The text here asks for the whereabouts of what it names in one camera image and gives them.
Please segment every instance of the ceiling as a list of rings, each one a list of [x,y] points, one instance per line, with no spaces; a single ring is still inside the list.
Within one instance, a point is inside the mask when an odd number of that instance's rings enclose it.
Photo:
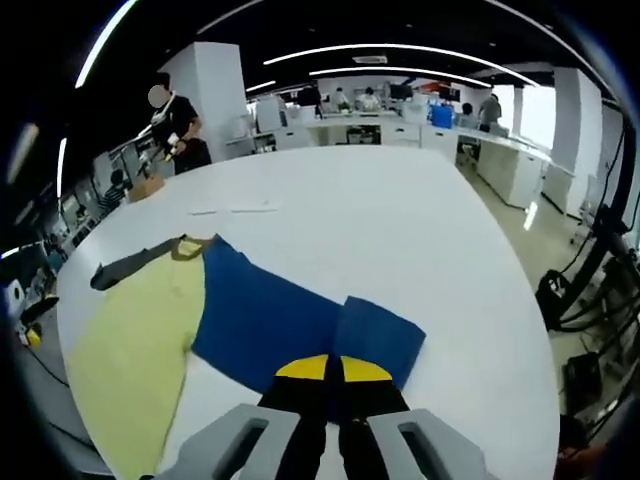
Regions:
[[[150,116],[149,81],[175,53],[193,41],[240,45],[246,87],[276,80],[278,86],[309,80],[308,72],[354,66],[359,51],[300,57],[271,66],[270,58],[309,48],[347,43],[402,43],[454,50],[499,64],[544,61],[577,65],[564,48],[521,19],[481,0],[404,3],[325,0],[264,0],[198,34],[247,0],[156,2],[139,0],[101,52],[85,85],[78,73],[102,25],[121,0],[21,2],[29,42],[9,54],[14,128],[3,131],[10,144],[19,125],[30,120],[41,135],[15,188],[23,203],[55,178],[59,139],[68,137],[63,185],[85,175],[92,160],[140,131]],[[506,2],[572,41],[549,8],[529,0]],[[455,57],[376,49],[389,65],[467,76],[485,68]],[[550,81],[549,75],[540,75]],[[511,81],[501,75],[491,80]]]

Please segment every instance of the white counter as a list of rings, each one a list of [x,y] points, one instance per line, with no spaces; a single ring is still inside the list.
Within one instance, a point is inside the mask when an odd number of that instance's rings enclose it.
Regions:
[[[224,213],[265,204],[278,211]],[[221,213],[189,215],[206,210]],[[475,442],[497,478],[552,478],[559,411],[544,322],[509,241],[442,155],[308,148],[169,179],[98,225],[60,271],[65,356],[104,301],[89,286],[96,267],[182,233],[219,233],[258,266],[331,300],[359,296],[415,322],[427,338],[404,390],[409,406]],[[162,469],[188,437],[259,399],[193,355],[187,365]],[[345,479],[336,440],[329,427],[319,480]]]

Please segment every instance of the floor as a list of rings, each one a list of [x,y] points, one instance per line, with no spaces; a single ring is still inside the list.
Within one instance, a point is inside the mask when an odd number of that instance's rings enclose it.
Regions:
[[[574,258],[578,246],[571,245],[569,241],[578,228],[577,220],[562,215],[548,200],[541,197],[537,202],[538,210],[533,222],[526,230],[524,224],[527,212],[506,205],[471,166],[461,167],[460,170],[511,242],[534,292],[547,270],[562,270]],[[569,278],[582,264],[588,250],[589,248],[585,248],[576,264],[569,269]],[[560,409],[564,411],[562,366],[570,357],[581,355],[594,346],[588,331],[582,334],[552,332],[549,339],[556,366]]]

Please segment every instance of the black shirt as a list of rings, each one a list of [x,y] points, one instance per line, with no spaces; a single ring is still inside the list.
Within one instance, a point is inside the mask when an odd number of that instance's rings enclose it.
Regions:
[[[164,106],[157,109],[155,113],[162,111],[163,108]],[[189,99],[176,95],[167,109],[164,121],[154,127],[154,137],[162,143],[166,143],[172,133],[182,138],[189,130],[193,119],[197,117],[198,114]]]

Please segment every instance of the white table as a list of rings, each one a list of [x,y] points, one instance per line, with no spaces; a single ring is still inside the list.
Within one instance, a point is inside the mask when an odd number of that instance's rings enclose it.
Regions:
[[[224,213],[265,205],[278,211]],[[188,215],[214,209],[221,213]],[[255,264],[331,300],[359,296],[415,322],[427,338],[404,390],[408,404],[479,445],[499,479],[552,478],[559,410],[544,322],[508,240],[442,156],[309,148],[169,179],[108,217],[61,270],[64,355],[102,301],[89,287],[98,264],[182,233],[219,233]],[[161,467],[210,421],[258,398],[191,355]],[[320,480],[345,478],[336,439],[329,427]]]

